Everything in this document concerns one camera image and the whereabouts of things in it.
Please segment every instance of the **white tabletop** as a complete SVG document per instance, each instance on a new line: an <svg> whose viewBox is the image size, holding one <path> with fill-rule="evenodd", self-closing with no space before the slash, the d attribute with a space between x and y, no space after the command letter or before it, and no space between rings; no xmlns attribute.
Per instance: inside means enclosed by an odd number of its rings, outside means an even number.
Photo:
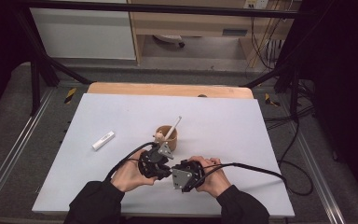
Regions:
<svg viewBox="0 0 358 224"><path fill-rule="evenodd" d="M33 211L67 212L88 181L104 180L122 158L153 141L158 126L173 125L178 116L177 148L168 165L201 155L280 172L257 100L86 93ZM116 137L93 150L91 145L110 131ZM264 204L271 217L294 216L279 178L237 167L224 171L232 184ZM122 214L132 216L214 217L221 212L207 193L173 189L171 177L126 193L121 204Z"/></svg>

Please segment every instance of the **white cabinet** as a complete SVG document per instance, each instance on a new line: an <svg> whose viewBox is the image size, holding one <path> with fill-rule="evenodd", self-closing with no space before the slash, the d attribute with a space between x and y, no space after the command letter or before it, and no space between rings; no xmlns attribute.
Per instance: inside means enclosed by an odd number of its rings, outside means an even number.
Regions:
<svg viewBox="0 0 358 224"><path fill-rule="evenodd" d="M46 8L31 8L31 12L51 57L135 60L128 12Z"/></svg>

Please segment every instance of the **black jacket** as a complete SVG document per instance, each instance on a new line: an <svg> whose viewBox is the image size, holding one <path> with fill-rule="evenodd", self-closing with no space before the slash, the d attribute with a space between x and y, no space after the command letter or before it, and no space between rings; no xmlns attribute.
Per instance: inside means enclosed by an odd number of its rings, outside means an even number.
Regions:
<svg viewBox="0 0 358 224"><path fill-rule="evenodd" d="M109 181L89 182L71 202L64 224L118 223L124 192ZM256 198L234 185L216 198L222 206L223 224L269 223L269 212Z"/></svg>

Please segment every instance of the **white stick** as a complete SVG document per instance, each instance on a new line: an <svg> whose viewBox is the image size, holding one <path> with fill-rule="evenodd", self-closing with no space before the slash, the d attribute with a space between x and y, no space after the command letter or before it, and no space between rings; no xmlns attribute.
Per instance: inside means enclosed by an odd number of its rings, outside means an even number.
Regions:
<svg viewBox="0 0 358 224"><path fill-rule="evenodd" d="M168 138L171 136L171 133L173 133L173 130L175 130L176 126L178 125L178 123L180 122L181 119L182 119L182 116L179 116L179 118L176 121L175 125L173 125L170 128L170 130L167 132L167 134L165 135L165 140L168 140Z"/></svg>

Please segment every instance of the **black device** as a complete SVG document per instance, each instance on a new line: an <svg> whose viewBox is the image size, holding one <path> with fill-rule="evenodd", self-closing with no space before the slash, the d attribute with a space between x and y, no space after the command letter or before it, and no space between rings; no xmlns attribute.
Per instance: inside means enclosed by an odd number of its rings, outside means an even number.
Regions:
<svg viewBox="0 0 358 224"><path fill-rule="evenodd" d="M173 159L170 148L166 143L155 144L148 151L144 151L138 161L138 168L146 178L156 176L158 180L171 175L171 168L164 165L168 158Z"/></svg>
<svg viewBox="0 0 358 224"><path fill-rule="evenodd" d="M201 186L204 180L199 180L203 176L205 173L198 161L181 161L172 167L173 186L182 192L190 192L193 188Z"/></svg>

